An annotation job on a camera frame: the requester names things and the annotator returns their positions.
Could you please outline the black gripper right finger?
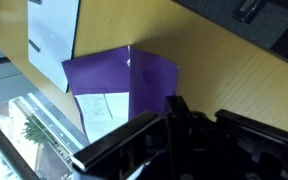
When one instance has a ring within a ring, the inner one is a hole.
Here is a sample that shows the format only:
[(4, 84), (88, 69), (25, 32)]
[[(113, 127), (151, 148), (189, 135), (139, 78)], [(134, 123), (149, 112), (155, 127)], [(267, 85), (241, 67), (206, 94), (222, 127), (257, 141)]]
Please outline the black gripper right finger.
[(288, 131), (227, 110), (219, 110), (215, 116), (220, 128), (242, 139), (238, 145), (269, 180), (288, 180)]

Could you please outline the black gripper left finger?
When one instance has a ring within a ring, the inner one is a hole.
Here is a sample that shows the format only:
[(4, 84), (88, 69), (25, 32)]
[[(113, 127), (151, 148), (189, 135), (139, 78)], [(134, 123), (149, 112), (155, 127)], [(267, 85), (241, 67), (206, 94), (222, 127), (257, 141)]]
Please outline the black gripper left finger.
[(147, 137), (158, 115), (144, 112), (72, 157), (74, 180), (124, 180), (154, 156)]

